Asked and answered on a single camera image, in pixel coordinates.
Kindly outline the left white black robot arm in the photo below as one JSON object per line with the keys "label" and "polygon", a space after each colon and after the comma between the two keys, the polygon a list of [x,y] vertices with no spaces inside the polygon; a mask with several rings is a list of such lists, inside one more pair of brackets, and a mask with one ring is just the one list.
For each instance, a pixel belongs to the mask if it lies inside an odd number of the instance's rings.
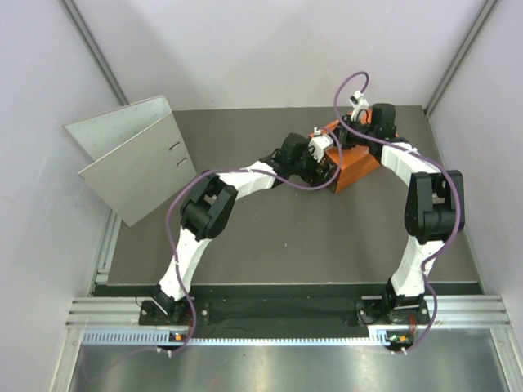
{"label": "left white black robot arm", "polygon": [[291,185],[290,176],[309,182],[309,190],[327,187],[334,178],[317,180],[315,175],[332,147],[342,151],[338,138],[325,128],[316,128],[309,138],[290,133],[278,149],[250,166],[209,170],[186,185],[166,216],[172,260],[154,295],[159,317],[170,324],[183,319],[182,299],[190,298],[196,266],[208,244],[226,227],[237,200],[282,183]]}

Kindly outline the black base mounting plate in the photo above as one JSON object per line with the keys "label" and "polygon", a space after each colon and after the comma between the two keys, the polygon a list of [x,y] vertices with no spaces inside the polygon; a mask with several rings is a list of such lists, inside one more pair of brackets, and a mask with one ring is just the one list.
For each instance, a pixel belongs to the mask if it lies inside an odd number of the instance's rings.
{"label": "black base mounting plate", "polygon": [[330,296],[276,296],[276,297],[223,297],[201,296],[189,304],[178,301],[170,315],[158,310],[152,301],[146,301],[140,317],[141,325],[175,325],[194,317],[201,328],[239,322],[253,327],[256,323],[334,322],[348,326],[374,324],[404,325],[414,322],[426,324],[430,320],[427,304],[391,310],[382,298],[363,299]]}

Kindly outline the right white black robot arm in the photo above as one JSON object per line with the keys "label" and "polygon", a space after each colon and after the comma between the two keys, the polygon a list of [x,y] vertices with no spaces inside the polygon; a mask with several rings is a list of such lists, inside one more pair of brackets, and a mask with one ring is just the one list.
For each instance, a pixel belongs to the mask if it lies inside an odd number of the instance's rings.
{"label": "right white black robot arm", "polygon": [[388,280],[383,317],[391,323],[407,318],[421,305],[426,278],[444,245],[465,223],[463,175],[444,171],[396,134],[396,107],[358,103],[337,126],[347,148],[365,146],[382,167],[408,186],[404,222],[409,235],[397,271]]}

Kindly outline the orange drawer box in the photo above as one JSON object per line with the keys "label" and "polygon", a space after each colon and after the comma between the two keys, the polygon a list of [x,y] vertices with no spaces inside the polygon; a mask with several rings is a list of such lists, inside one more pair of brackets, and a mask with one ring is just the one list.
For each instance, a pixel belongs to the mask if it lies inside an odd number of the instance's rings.
{"label": "orange drawer box", "polygon": [[[339,155],[336,146],[328,149],[320,161],[320,167],[327,174],[329,180],[337,170]],[[338,194],[345,188],[378,169],[378,161],[369,153],[367,146],[357,145],[342,151],[342,166],[336,180],[329,186],[330,190]]]}

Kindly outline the aluminium rail frame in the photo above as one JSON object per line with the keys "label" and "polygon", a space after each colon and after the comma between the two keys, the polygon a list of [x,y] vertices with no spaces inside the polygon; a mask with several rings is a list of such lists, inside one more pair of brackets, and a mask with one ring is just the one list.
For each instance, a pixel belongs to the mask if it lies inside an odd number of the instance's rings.
{"label": "aluminium rail frame", "polygon": [[[404,242],[396,210],[331,202],[304,212],[257,208],[234,225],[234,243],[208,256],[195,299],[362,296],[377,299]],[[519,391],[522,367],[502,299],[484,292],[466,236],[436,262],[428,315],[436,321],[411,354],[384,346],[84,345],[86,328],[141,325],[145,299],[76,298],[54,391]],[[226,322],[197,337],[343,337],[363,329],[334,322]]]}

